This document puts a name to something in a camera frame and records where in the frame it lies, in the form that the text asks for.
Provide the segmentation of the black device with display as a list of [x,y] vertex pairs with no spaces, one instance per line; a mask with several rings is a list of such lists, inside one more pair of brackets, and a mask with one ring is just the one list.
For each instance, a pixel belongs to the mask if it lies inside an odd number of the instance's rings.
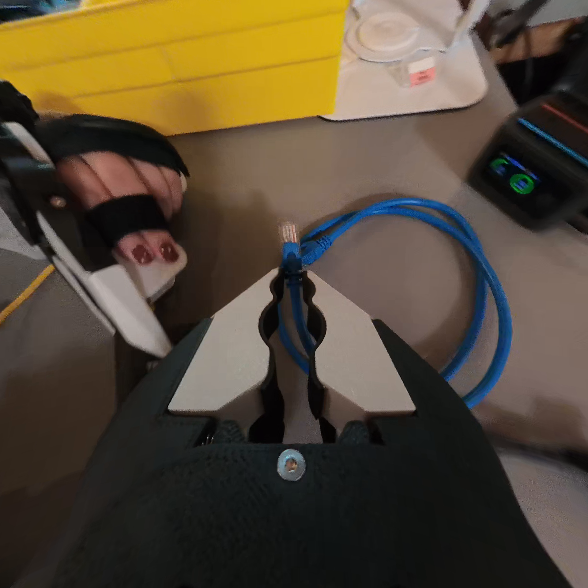
[[587,234],[587,96],[556,91],[512,113],[467,183],[520,226]]

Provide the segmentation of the person's left hand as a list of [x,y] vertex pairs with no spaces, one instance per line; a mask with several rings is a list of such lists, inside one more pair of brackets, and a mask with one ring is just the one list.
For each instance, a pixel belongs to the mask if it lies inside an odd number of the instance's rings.
[[[165,166],[94,151],[63,158],[56,170],[86,210],[132,195],[153,196],[167,221],[181,209],[185,191],[181,174]],[[115,249],[139,266],[156,260],[175,263],[179,258],[178,244],[163,229],[130,233],[116,242]]]

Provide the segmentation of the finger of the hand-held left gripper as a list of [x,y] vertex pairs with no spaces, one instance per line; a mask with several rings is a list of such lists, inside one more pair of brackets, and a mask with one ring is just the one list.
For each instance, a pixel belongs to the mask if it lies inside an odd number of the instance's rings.
[[93,274],[113,264],[113,258],[99,242],[97,250],[87,249],[84,232],[75,213],[36,212],[39,228],[38,246],[58,273],[67,281],[85,306],[106,328],[110,335],[116,329],[107,314],[93,298],[89,279]]
[[164,328],[122,265],[88,272],[87,291],[131,347],[158,359],[171,351]]

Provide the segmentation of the white tray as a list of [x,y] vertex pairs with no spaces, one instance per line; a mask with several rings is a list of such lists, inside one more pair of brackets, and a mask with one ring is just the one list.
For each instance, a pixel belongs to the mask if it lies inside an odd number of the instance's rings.
[[345,22],[334,111],[321,118],[333,122],[430,114],[478,104],[488,82],[474,46],[473,34],[485,11],[459,46],[437,62],[435,76],[410,87],[401,86],[386,65],[365,62],[349,48],[346,34],[355,20],[349,9]]

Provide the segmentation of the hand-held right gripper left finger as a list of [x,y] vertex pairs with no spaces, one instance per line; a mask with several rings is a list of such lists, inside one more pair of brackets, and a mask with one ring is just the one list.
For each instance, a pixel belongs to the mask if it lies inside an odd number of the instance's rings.
[[234,421],[250,442],[282,443],[285,402],[270,340],[283,290],[283,271],[273,269],[212,316],[171,414]]

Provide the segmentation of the clear measuring jug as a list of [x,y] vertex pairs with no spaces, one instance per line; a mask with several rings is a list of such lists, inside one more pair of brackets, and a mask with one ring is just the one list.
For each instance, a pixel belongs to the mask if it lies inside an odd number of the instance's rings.
[[465,39],[486,1],[352,1],[345,41],[365,62],[386,65],[404,87],[435,76],[440,58]]

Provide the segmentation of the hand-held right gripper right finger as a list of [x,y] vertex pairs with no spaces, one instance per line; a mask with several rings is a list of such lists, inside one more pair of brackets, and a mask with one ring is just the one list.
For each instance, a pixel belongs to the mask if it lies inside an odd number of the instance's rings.
[[334,443],[351,422],[414,415],[415,404],[372,318],[310,270],[301,284],[307,397],[322,441]]

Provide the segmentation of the yellow plastic box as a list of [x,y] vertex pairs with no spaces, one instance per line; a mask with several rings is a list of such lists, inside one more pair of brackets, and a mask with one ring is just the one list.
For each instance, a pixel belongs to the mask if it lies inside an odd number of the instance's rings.
[[82,1],[1,24],[1,79],[40,112],[166,136],[331,114],[349,1]]

